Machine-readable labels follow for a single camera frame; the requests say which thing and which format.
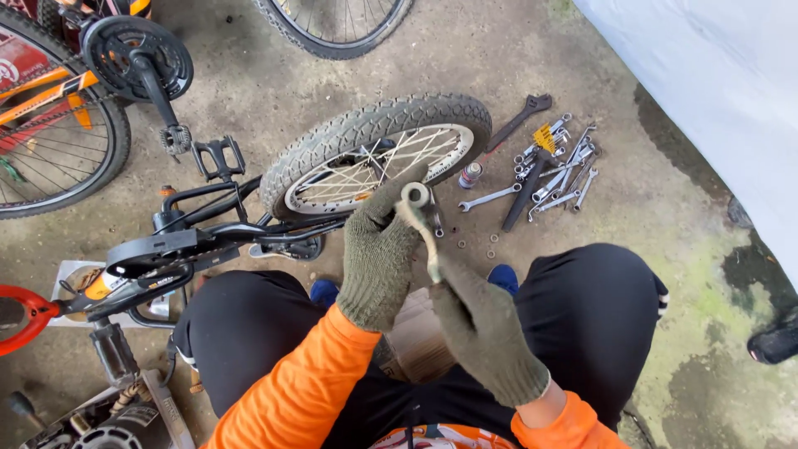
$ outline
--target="chainring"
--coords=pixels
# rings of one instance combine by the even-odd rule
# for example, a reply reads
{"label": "chainring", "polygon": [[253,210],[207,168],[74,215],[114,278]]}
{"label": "chainring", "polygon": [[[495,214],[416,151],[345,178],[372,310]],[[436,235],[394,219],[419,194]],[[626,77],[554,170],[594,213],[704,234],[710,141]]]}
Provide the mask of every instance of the chainring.
{"label": "chainring", "polygon": [[169,100],[183,95],[194,78],[194,64],[186,46],[163,26],[145,18],[102,18],[82,39],[83,62],[110,92],[132,101],[151,101],[131,52],[144,53],[152,62]]}

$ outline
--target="lubricant can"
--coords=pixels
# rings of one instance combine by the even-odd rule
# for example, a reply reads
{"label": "lubricant can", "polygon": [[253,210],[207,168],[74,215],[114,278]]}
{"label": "lubricant can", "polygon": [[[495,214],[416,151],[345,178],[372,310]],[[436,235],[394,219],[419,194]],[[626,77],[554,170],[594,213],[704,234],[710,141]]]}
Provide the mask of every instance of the lubricant can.
{"label": "lubricant can", "polygon": [[466,165],[463,171],[460,172],[460,179],[457,180],[457,183],[460,184],[460,187],[463,189],[470,189],[476,184],[476,180],[480,179],[482,171],[482,164],[479,162],[472,162]]}

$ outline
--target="orange shirt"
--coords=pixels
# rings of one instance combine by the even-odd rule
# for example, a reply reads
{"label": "orange shirt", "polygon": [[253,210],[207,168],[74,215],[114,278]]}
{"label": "orange shirt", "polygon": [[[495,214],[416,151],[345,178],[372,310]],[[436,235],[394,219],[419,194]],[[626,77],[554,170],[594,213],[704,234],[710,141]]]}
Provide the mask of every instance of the orange shirt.
{"label": "orange shirt", "polygon": [[[255,382],[227,410],[205,447],[320,447],[355,383],[365,374],[379,339],[379,333],[361,330],[334,305],[291,354],[283,357],[271,373]],[[482,435],[482,441],[491,444],[487,447],[506,447],[506,440],[480,429],[448,424],[437,428],[442,426],[465,437]],[[590,405],[570,391],[567,391],[563,412],[550,426],[530,429],[521,423],[516,413],[511,429],[529,449],[626,447],[613,431],[598,422]],[[426,430],[427,426],[419,426],[413,433],[419,431],[420,436],[426,435]],[[381,442],[387,442],[400,431],[404,430],[392,431]],[[430,439],[447,444],[441,447],[473,447],[468,441],[453,441],[456,437],[452,436],[440,438],[440,434],[436,432]],[[427,447],[438,446],[434,443],[432,441]],[[375,444],[375,447],[390,446]]]}

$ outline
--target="black shoe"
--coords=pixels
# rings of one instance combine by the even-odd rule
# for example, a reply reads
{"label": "black shoe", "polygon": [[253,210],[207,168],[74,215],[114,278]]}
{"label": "black shoe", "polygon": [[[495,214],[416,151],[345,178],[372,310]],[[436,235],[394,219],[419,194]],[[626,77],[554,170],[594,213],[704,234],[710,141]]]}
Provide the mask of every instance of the black shoe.
{"label": "black shoe", "polygon": [[779,364],[798,354],[798,307],[773,328],[751,337],[748,350],[754,360],[768,365]]}

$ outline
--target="green knit glove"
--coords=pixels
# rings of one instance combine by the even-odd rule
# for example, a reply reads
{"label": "green knit glove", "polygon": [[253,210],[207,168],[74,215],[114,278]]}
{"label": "green knit glove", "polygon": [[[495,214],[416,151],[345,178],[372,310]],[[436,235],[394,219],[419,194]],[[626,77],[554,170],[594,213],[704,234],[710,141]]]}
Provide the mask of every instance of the green knit glove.
{"label": "green knit glove", "polygon": [[445,254],[438,257],[444,282],[429,295],[449,351],[500,404],[538,399],[551,375],[527,346],[512,296]]}
{"label": "green knit glove", "polygon": [[366,331],[387,332],[410,289],[410,265],[418,232],[393,216],[393,203],[409,182],[421,181],[426,164],[388,181],[346,221],[344,282],[335,302]]}

